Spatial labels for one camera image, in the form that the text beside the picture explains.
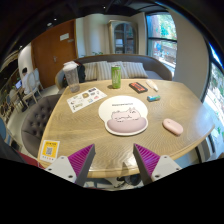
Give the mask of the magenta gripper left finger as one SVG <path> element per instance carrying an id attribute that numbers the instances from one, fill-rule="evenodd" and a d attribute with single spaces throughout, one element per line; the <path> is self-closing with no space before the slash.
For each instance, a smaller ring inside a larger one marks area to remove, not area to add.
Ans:
<path id="1" fill-rule="evenodd" d="M 46 168 L 46 171 L 74 184 L 83 186 L 86 182 L 94 156 L 95 145 L 91 144 L 70 156 L 60 156 Z"/>

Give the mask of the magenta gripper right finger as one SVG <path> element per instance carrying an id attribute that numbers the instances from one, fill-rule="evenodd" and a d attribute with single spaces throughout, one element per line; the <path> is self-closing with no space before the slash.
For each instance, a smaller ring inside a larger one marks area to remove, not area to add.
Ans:
<path id="1" fill-rule="evenodd" d="M 133 145 L 133 154 L 144 185 L 181 170 L 181 167 L 168 155 L 159 156 L 139 144 Z"/>

